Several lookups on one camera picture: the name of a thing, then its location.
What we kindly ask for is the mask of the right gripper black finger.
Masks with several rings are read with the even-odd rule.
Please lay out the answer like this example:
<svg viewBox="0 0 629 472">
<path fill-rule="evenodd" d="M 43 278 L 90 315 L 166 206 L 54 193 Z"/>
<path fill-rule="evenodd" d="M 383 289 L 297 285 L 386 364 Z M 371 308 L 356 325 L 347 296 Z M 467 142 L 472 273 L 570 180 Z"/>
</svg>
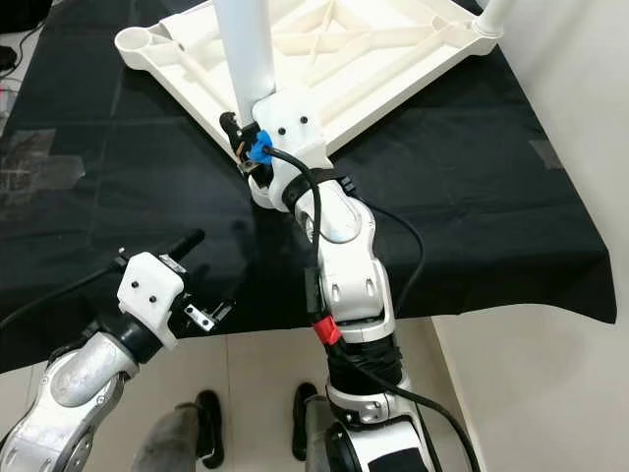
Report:
<svg viewBox="0 0 629 472">
<path fill-rule="evenodd" d="M 249 161 L 249 148 L 252 147 L 252 144 L 244 134 L 242 127 L 239 126 L 237 114 L 234 112 L 221 113 L 221 130 L 228 135 L 235 161 L 238 163 Z"/>
</svg>

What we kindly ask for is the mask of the white plastic table leg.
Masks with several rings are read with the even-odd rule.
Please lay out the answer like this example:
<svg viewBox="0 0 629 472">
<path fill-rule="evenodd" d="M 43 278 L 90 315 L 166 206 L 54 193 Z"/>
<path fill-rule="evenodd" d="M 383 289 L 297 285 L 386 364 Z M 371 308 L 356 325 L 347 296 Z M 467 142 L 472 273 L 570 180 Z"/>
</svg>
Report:
<svg viewBox="0 0 629 472">
<path fill-rule="evenodd" d="M 268 0 L 214 0 L 220 39 L 242 129 L 255 123 L 255 107 L 277 89 Z"/>
<path fill-rule="evenodd" d="M 506 34 L 506 20 L 518 0 L 478 0 L 482 12 L 472 21 L 472 31 L 499 39 Z"/>
</svg>

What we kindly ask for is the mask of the white plastic table top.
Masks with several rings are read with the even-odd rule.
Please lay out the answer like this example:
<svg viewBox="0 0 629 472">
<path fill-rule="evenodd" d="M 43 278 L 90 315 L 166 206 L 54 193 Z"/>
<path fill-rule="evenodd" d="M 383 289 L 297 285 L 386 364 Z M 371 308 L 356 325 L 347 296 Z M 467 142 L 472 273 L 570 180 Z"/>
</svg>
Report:
<svg viewBox="0 0 629 472">
<path fill-rule="evenodd" d="M 457 0 L 266 0 L 277 89 L 308 89 L 329 160 L 374 122 L 499 39 Z M 113 37 L 230 157 L 221 113 L 238 111 L 214 0 Z"/>
</svg>

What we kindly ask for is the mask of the black tablecloth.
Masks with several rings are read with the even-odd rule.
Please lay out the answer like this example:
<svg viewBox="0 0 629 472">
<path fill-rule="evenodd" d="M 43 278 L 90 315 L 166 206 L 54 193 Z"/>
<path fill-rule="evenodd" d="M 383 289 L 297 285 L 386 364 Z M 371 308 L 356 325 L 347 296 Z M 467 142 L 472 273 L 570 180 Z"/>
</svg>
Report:
<svg viewBox="0 0 629 472">
<path fill-rule="evenodd" d="M 237 306 L 219 332 L 307 328 L 303 246 L 292 217 L 252 202 L 228 154 L 152 75 L 130 69 L 113 37 L 194 0 L 67 0 L 51 13 L 3 139 L 55 129 L 55 153 L 80 154 L 72 189 L 1 208 L 0 314 L 190 230 L 194 296 Z M 499 51 L 472 57 L 334 153 L 338 175 L 377 207 L 374 252 L 400 318 L 544 305 L 612 325 L 629 296 L 609 247 Z"/>
</svg>

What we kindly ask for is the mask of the grey left robot foot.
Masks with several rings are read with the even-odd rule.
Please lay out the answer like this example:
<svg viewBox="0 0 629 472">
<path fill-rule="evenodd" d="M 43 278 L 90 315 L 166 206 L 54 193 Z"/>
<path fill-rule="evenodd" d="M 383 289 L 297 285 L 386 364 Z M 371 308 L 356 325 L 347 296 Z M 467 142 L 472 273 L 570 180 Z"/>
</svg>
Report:
<svg viewBox="0 0 629 472">
<path fill-rule="evenodd" d="M 212 390 L 199 391 L 193 403 L 176 405 L 145 436 L 130 472 L 195 472 L 223 466 L 223 410 Z"/>
</svg>

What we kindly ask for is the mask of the grey robot foot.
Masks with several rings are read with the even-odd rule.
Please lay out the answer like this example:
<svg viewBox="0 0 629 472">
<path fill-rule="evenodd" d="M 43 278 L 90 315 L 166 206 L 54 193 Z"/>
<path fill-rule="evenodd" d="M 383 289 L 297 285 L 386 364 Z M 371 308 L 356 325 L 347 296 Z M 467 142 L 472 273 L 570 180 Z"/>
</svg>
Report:
<svg viewBox="0 0 629 472">
<path fill-rule="evenodd" d="M 176 405 L 145 436 L 130 472 L 195 472 L 223 466 L 223 410 L 212 390 L 199 391 L 193 403 Z"/>
<path fill-rule="evenodd" d="M 319 394 L 313 383 L 301 383 L 293 400 L 293 457 L 305 472 L 370 472 L 361 462 L 349 437 L 355 394 L 329 386 Z"/>
</svg>

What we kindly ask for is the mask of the grey right robot foot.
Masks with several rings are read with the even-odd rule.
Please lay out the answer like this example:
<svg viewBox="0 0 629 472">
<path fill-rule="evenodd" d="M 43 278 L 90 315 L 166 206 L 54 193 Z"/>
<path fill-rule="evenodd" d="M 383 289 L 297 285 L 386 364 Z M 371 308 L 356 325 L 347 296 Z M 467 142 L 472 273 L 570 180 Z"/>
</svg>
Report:
<svg viewBox="0 0 629 472">
<path fill-rule="evenodd" d="M 349 437 L 355 394 L 329 386 L 319 394 L 313 383 L 301 383 L 293 400 L 293 457 L 305 472 L 370 472 L 361 462 Z"/>
</svg>

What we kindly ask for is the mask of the black power adapter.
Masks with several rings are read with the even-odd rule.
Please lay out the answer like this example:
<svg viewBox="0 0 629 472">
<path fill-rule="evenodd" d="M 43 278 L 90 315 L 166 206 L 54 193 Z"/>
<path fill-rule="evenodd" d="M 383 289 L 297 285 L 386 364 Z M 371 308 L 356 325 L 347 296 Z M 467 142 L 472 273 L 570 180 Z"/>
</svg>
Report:
<svg viewBox="0 0 629 472">
<path fill-rule="evenodd" d="M 20 49 L 13 46 L 0 46 L 0 73 L 1 76 L 10 75 L 20 64 Z"/>
</svg>

